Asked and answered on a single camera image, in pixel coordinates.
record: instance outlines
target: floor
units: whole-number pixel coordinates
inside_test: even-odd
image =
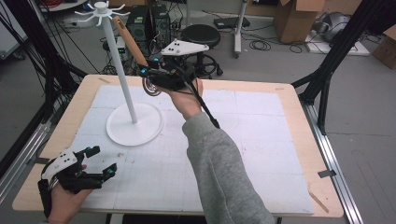
[[[213,24],[215,16],[196,20]],[[247,29],[271,24],[268,19],[249,18]],[[256,35],[275,37],[274,27],[251,31]],[[96,27],[73,29],[69,34],[82,52],[102,71],[106,65],[102,30]],[[80,69],[97,74],[83,54],[61,34],[68,55]],[[223,76],[214,79],[291,83],[314,72],[326,55],[307,52],[304,46],[290,47],[270,43],[270,50],[249,47],[242,41],[242,54],[233,55],[233,33],[222,32],[220,43],[209,54],[218,60]],[[361,42],[370,52],[376,44]],[[359,208],[364,223],[396,223],[396,71],[388,69],[373,56],[346,56],[332,77],[326,117],[326,131],[344,177]],[[0,158],[20,135],[43,103],[43,91],[28,59],[0,62]],[[30,167],[19,177],[6,198],[1,199],[2,223],[37,223],[42,213],[18,212],[12,201]],[[105,223],[105,214],[78,214],[73,223]],[[344,224],[339,218],[283,218],[285,224]]]

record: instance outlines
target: black chair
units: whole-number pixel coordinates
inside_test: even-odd
[[[210,49],[213,49],[220,42],[220,33],[216,28],[209,25],[194,24],[186,27],[181,32],[181,40],[195,44],[207,45]],[[197,56],[197,61],[194,64],[195,75],[197,77],[209,77],[212,79],[211,74],[215,72],[215,70],[218,76],[223,74],[220,65],[211,56],[204,54],[203,52],[192,54],[188,56],[188,58],[191,56]],[[208,58],[210,63],[204,63],[204,58]]]

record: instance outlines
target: gray sleeve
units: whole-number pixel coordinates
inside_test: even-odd
[[[274,223],[248,178],[236,144],[226,132],[215,128],[207,115],[200,113],[186,121],[183,133],[189,140],[187,155],[207,223]]]

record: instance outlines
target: white pole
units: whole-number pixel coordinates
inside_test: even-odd
[[[108,48],[110,49],[111,56],[113,57],[114,65],[119,75],[120,84],[122,87],[123,94],[125,96],[126,104],[128,105],[129,113],[131,114],[132,123],[137,123],[136,113],[134,112],[134,103],[132,103],[131,94],[129,93],[128,84],[126,82],[125,73],[122,68],[121,58],[119,51],[116,46],[116,40],[114,38],[113,29],[111,29],[110,18],[103,17],[102,19],[103,28],[107,39]]]

